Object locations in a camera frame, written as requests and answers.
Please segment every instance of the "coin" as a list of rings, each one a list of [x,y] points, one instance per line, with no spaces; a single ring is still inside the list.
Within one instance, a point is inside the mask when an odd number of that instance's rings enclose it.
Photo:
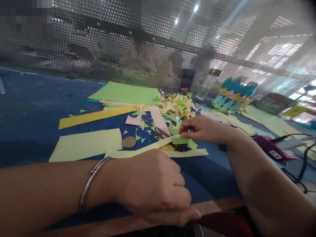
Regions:
[[[134,137],[124,138],[122,141],[122,146],[125,148],[131,148],[136,145],[136,139]]]

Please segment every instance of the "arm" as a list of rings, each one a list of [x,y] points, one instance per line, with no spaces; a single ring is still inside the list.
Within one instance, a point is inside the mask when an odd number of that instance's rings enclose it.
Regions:
[[[315,206],[248,135],[205,116],[183,121],[179,133],[227,145],[238,187],[263,236],[315,234]]]
[[[83,189],[97,162],[41,163],[0,170],[0,235],[29,236],[79,212]],[[200,218],[190,207],[191,196],[184,188],[180,167],[160,150],[103,164],[87,191],[86,206],[106,202],[118,202],[155,224],[181,226]]]

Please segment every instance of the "metal mesh wall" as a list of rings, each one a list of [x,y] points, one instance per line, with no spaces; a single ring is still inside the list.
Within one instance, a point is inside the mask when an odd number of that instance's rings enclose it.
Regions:
[[[316,74],[311,11],[295,0],[53,0],[53,38],[2,40],[0,63],[175,89],[178,69],[214,50],[220,82],[244,76],[257,99],[289,96]]]

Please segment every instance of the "tabletop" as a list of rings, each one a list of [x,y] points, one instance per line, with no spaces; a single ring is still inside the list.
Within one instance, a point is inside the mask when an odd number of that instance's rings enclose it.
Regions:
[[[68,117],[68,114],[78,115],[80,109],[87,110],[87,113],[103,109],[100,103],[86,102],[86,98],[102,86],[97,82],[33,73],[19,75],[6,70],[0,70],[0,76],[7,92],[0,95],[0,168],[48,162],[60,136],[112,128],[120,128],[123,139],[135,136],[138,126],[125,124],[127,116],[132,113],[58,130],[59,120]],[[149,120],[150,113],[146,114],[143,119]],[[273,134],[261,124],[239,114],[234,115],[241,122]],[[305,129],[301,126],[293,127],[300,131]],[[133,150],[156,141],[152,134],[141,129],[138,129],[137,135],[145,140],[143,143],[138,140]],[[209,155],[173,159],[181,167],[192,203],[241,197],[227,153],[220,151],[217,144],[196,143],[198,148],[206,148]],[[100,160],[103,157],[98,155],[87,159]],[[287,169],[298,174],[301,166],[301,162],[292,161]],[[304,178],[316,180],[316,174],[307,168]],[[51,226],[49,230],[130,215],[119,204],[108,203],[88,213],[72,215]]]

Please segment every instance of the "bracelet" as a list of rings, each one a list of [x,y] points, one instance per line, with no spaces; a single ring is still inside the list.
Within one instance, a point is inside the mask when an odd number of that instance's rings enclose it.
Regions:
[[[95,167],[94,169],[91,171],[91,176],[88,180],[87,185],[85,186],[85,189],[83,190],[82,196],[81,196],[81,201],[80,201],[80,211],[82,212],[87,212],[88,210],[85,208],[85,199],[86,199],[86,193],[87,190],[90,186],[90,183],[93,179],[93,177],[96,175],[96,172],[98,171],[98,169],[101,167],[101,165],[103,165],[105,162],[107,162],[108,160],[111,160],[112,157],[108,156],[103,158]]]

